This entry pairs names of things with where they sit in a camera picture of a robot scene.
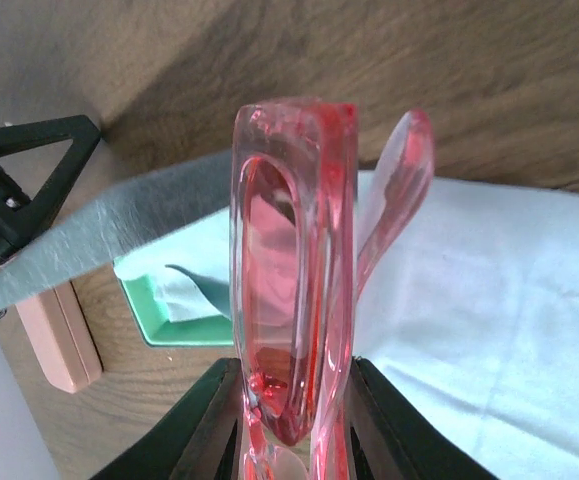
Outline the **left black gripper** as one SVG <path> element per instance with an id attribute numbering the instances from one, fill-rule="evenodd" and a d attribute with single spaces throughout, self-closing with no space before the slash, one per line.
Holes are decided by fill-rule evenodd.
<path id="1" fill-rule="evenodd" d="M 33 197 L 0 166 L 0 264 L 49 228 L 100 141 L 85 115 L 0 127 L 0 159 L 62 141 L 71 145 Z"/>

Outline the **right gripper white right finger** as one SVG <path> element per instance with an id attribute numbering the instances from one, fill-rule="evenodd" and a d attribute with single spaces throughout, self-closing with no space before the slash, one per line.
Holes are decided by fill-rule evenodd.
<path id="1" fill-rule="evenodd" d="M 353 479 L 493 479 L 443 436 L 369 360 L 348 380 L 348 458 Z"/>

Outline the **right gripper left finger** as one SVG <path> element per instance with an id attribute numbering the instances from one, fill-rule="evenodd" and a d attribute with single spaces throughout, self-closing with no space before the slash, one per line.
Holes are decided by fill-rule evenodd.
<path id="1" fill-rule="evenodd" d="M 167 414 L 95 479 L 236 479 L 243 430 L 241 363 L 220 358 Z"/>

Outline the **pink glasses case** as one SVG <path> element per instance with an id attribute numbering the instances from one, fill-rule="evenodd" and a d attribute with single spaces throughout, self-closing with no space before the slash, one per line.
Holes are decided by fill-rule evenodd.
<path id="1" fill-rule="evenodd" d="M 74 394 L 101 377 L 103 366 L 71 283 L 15 307 L 49 384 Z"/>

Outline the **light blue cleaning cloth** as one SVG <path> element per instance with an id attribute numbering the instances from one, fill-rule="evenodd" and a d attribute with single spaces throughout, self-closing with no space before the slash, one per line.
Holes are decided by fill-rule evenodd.
<path id="1" fill-rule="evenodd" d="M 354 351 L 503 479 L 579 479 L 579 195 L 436 179 Z"/>
<path id="2" fill-rule="evenodd" d="M 165 305 L 172 322 L 231 319 L 229 285 L 178 265 L 165 265 L 155 276 L 154 298 Z"/>

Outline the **red lens sunglasses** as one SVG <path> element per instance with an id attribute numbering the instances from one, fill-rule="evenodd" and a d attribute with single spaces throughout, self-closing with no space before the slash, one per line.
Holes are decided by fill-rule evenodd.
<path id="1" fill-rule="evenodd" d="M 239 109 L 232 142 L 230 302 L 248 479 L 348 479 L 344 390 L 356 306 L 419 209 L 433 131 L 403 115 L 364 194 L 358 109 L 318 98 Z"/>

